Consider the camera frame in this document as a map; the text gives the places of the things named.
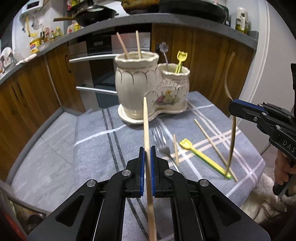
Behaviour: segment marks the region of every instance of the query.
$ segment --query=cabinet door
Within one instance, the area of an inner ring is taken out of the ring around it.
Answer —
[[[231,40],[229,44],[229,50],[227,52],[227,61],[230,58],[232,52],[235,52],[235,57],[228,71],[227,86],[231,97],[233,99],[237,99],[242,91],[247,74],[249,72],[254,51],[242,43]],[[228,111],[230,100],[224,91],[225,72],[226,64],[225,68],[223,69],[223,74],[219,81],[219,85],[215,90],[212,103],[222,110],[227,116],[230,116],[230,112]]]
[[[69,63],[69,50],[63,44],[46,54],[49,71],[62,106],[85,112],[76,80]]]
[[[39,127],[60,107],[44,59],[30,61],[0,85],[0,178]]]
[[[60,107],[44,57],[32,60],[12,75],[10,81],[19,111],[29,115],[28,125],[34,124],[38,129]]]
[[[5,181],[18,154],[32,136],[32,129],[25,124],[18,111],[11,82],[0,85],[0,179]]]
[[[178,63],[178,51],[188,53],[184,66],[190,69],[190,91],[199,91],[229,116],[229,100],[224,93],[225,65],[232,51],[236,52],[228,76],[228,87],[233,98],[238,98],[251,65],[253,50],[239,42],[216,33],[195,28],[153,24],[151,49],[166,42],[170,63]],[[164,63],[159,53],[159,63]]]

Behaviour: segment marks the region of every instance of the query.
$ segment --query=ceramic saucer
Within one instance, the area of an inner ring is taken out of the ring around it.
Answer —
[[[184,102],[184,105],[179,110],[161,110],[161,109],[159,109],[159,110],[156,110],[151,116],[148,117],[148,121],[155,119],[155,117],[157,117],[161,113],[179,114],[179,113],[182,113],[183,111],[185,111],[186,109],[187,109],[187,101]],[[127,123],[138,124],[138,125],[144,123],[143,119],[133,119],[133,118],[128,117],[124,112],[122,104],[120,104],[118,107],[118,114],[119,114],[120,118]]]

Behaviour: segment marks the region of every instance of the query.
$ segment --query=striped tablecloth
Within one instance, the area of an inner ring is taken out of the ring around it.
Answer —
[[[187,96],[186,111],[177,115],[162,114],[149,122],[149,127],[161,126],[167,144],[173,153],[173,134],[177,140],[189,139],[194,147],[224,167],[216,151],[193,121],[194,118],[216,144],[225,159],[228,159],[231,120],[198,92]],[[77,187],[89,179],[103,181],[126,167],[128,160],[138,156],[139,147],[144,145],[143,125],[123,122],[117,112],[118,106],[97,112],[89,111],[78,117],[75,131],[74,169]],[[180,146],[180,169],[187,179],[208,179],[239,207],[260,179],[265,162],[245,135],[237,128],[236,142],[231,168],[238,178],[226,180],[191,151]],[[172,218],[168,199],[155,199],[155,217],[158,239],[173,240]],[[146,240],[147,238],[146,197],[127,199],[123,240]]]

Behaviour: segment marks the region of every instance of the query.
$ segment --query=oven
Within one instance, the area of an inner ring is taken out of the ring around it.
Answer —
[[[135,33],[120,35],[127,51],[137,51]],[[150,51],[151,33],[140,32],[140,48]],[[69,46],[70,63],[85,110],[97,111],[119,104],[115,87],[116,55],[123,49],[115,34],[92,33]]]

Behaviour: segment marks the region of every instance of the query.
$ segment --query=oven handle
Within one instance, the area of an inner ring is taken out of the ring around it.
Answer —
[[[82,61],[89,61],[89,60],[99,60],[99,59],[114,59],[118,54],[99,54],[99,55],[93,55],[93,56],[86,56],[86,57],[80,57],[80,58],[73,58],[69,60],[69,63],[77,63]]]
[[[96,92],[96,93],[101,93],[101,94],[117,95],[116,91],[111,91],[111,90],[88,88],[88,87],[82,87],[82,86],[76,86],[76,89],[82,90],[82,91]]]

